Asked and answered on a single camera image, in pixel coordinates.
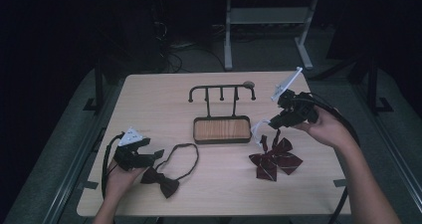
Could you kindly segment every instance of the dark red bow tie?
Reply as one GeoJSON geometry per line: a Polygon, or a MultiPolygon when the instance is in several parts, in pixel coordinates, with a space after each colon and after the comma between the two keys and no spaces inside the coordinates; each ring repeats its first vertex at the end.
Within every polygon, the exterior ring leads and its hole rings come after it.
{"type": "Polygon", "coordinates": [[[303,162],[300,158],[290,153],[292,144],[283,138],[279,142],[280,130],[273,140],[272,150],[268,151],[267,137],[262,135],[261,144],[264,154],[249,155],[251,161],[257,165],[257,178],[277,181],[277,167],[279,166],[287,175],[294,172],[303,162]]]}
{"type": "Polygon", "coordinates": [[[165,198],[169,198],[176,192],[179,187],[179,181],[165,177],[164,174],[158,173],[153,167],[149,167],[142,176],[140,183],[151,184],[157,182],[165,198]]]}

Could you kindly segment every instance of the bow tie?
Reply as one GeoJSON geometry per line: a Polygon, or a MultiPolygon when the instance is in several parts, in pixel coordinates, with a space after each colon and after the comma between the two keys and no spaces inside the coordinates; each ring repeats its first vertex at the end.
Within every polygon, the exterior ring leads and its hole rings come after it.
{"type": "Polygon", "coordinates": [[[179,181],[165,177],[164,174],[158,173],[153,167],[149,167],[142,176],[140,183],[151,184],[157,182],[165,198],[169,198],[176,192],[179,187],[179,181]]]}
{"type": "Polygon", "coordinates": [[[177,188],[179,187],[179,180],[182,179],[183,177],[189,175],[193,169],[195,168],[196,164],[198,163],[198,159],[199,159],[199,152],[198,152],[198,147],[193,144],[193,143],[182,143],[182,144],[177,144],[173,147],[173,149],[171,150],[170,154],[168,155],[167,159],[165,161],[162,161],[160,164],[158,164],[155,168],[153,167],[149,167],[142,176],[142,179],[140,180],[140,183],[144,183],[144,184],[152,184],[152,183],[158,183],[160,185],[160,189],[162,194],[164,194],[165,198],[169,198],[171,195],[173,195],[176,191],[177,188]],[[178,148],[178,147],[186,147],[186,146],[194,146],[196,149],[196,160],[195,163],[193,164],[192,168],[184,175],[176,178],[176,179],[171,179],[166,177],[164,174],[157,172],[156,170],[158,170],[158,167],[161,166],[163,163],[167,162],[171,155],[173,154],[173,152],[178,148]]]}
{"type": "Polygon", "coordinates": [[[261,144],[264,154],[256,153],[249,155],[251,161],[257,165],[257,178],[277,181],[277,167],[280,167],[287,175],[294,172],[303,162],[300,158],[290,153],[292,144],[283,138],[279,142],[280,130],[273,140],[272,150],[268,151],[267,137],[262,135],[261,144]]]}

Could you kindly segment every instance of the person's left hand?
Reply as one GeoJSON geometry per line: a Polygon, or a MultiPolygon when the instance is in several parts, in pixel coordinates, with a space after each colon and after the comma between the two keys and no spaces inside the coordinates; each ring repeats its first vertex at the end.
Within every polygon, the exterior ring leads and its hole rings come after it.
{"type": "Polygon", "coordinates": [[[106,183],[105,197],[119,200],[132,186],[134,180],[146,168],[134,168],[129,171],[123,170],[113,159],[108,166],[108,181],[106,183]]]}

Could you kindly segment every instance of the metal frame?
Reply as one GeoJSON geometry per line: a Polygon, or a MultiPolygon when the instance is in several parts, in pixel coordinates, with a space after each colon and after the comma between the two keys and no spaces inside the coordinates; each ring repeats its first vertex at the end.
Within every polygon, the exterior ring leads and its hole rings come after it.
{"type": "Polygon", "coordinates": [[[226,7],[226,39],[224,41],[224,69],[233,70],[232,47],[230,41],[231,24],[277,24],[303,23],[304,29],[295,38],[296,46],[308,70],[313,68],[310,56],[305,48],[305,40],[314,17],[317,0],[312,0],[309,7],[292,8],[232,8],[231,0],[226,7]]]}

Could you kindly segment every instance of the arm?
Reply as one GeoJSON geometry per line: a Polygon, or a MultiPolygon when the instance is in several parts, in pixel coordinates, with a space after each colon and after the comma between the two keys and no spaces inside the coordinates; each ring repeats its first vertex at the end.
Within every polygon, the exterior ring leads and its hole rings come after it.
{"type": "Polygon", "coordinates": [[[143,172],[144,168],[135,168],[124,171],[113,160],[108,167],[109,175],[105,189],[105,200],[94,219],[94,224],[113,223],[113,217],[118,202],[126,191],[132,186],[136,177],[143,172]]]}
{"type": "Polygon", "coordinates": [[[357,143],[347,129],[329,112],[315,107],[316,123],[303,122],[295,128],[328,145],[344,159],[351,215],[355,223],[400,223],[376,183],[357,143]]]}

